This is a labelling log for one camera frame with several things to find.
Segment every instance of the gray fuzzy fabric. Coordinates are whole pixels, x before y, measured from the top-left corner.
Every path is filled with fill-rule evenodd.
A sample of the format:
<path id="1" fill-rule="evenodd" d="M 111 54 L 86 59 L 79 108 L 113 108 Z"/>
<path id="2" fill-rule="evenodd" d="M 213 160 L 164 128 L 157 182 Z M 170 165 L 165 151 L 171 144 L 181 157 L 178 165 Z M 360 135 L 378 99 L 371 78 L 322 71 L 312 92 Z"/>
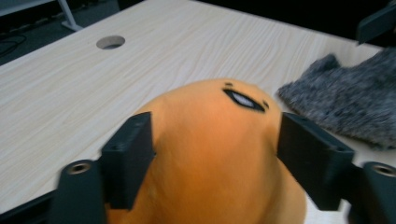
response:
<path id="1" fill-rule="evenodd" d="M 334 55 L 315 61 L 277 94 L 296 113 L 376 149 L 396 148 L 396 48 L 353 67 Z"/>

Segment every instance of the orange plush toy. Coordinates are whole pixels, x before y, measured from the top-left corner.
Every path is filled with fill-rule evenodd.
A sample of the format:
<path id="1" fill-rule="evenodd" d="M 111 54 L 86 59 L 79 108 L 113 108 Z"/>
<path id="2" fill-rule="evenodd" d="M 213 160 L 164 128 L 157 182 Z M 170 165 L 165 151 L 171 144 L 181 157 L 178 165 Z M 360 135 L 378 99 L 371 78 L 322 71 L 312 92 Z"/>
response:
<path id="1" fill-rule="evenodd" d="M 151 112 L 156 157 L 129 212 L 110 223 L 303 223 L 305 196 L 276 157 L 281 111 L 256 86 L 212 79 L 169 91 Z"/>

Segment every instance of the dark floor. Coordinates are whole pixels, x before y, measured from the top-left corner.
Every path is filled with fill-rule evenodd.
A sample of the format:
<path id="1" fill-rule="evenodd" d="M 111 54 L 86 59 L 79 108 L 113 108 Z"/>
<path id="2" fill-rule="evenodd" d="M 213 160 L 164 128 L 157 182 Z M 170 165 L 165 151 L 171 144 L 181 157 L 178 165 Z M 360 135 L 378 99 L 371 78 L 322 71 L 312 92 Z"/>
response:
<path id="1" fill-rule="evenodd" d="M 50 14 L 42 18 L 33 18 L 33 24 L 21 21 L 19 27 L 8 28 L 7 32 L 0 32 L 0 65 L 13 61 L 29 52 L 42 48 L 56 40 L 73 34 L 73 31 L 61 25 L 65 20 L 58 5 L 43 6 L 40 12 L 50 11 Z M 78 25 L 87 27 L 106 17 L 119 12 L 117 0 L 100 0 L 85 5 L 70 6 L 73 16 Z"/>

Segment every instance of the wooden desk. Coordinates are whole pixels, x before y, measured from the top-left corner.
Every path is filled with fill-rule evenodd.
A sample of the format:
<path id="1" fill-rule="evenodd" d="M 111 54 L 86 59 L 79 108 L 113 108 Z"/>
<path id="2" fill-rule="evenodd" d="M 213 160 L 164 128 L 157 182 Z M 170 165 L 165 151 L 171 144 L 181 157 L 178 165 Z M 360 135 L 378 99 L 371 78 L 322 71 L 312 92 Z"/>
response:
<path id="1" fill-rule="evenodd" d="M 109 35 L 126 42 L 97 48 Z M 193 1 L 153 0 L 124 10 L 1 67 L 0 213 L 54 189 L 69 162 L 97 159 L 120 125 L 165 91 L 234 77 L 275 97 L 330 52 L 351 66 L 379 50 Z M 396 150 L 373 152 L 341 139 L 358 151 L 357 163 L 396 165 Z M 345 223 L 343 213 L 308 206 L 306 223 Z"/>

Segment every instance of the stuffed toy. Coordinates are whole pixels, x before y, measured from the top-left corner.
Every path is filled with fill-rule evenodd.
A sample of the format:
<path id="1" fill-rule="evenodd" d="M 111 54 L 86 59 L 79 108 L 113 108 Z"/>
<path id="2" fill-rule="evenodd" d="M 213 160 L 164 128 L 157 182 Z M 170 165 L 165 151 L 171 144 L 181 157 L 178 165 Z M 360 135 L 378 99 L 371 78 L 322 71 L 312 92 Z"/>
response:
<path id="1" fill-rule="evenodd" d="M 156 153 L 131 211 L 109 223 L 303 223 L 304 190 L 277 158 L 281 111 L 256 86 L 198 81 L 140 108 Z"/>
<path id="2" fill-rule="evenodd" d="M 396 148 L 396 48 L 352 67 L 329 54 L 277 93 L 324 129 L 363 140 L 372 149 Z"/>

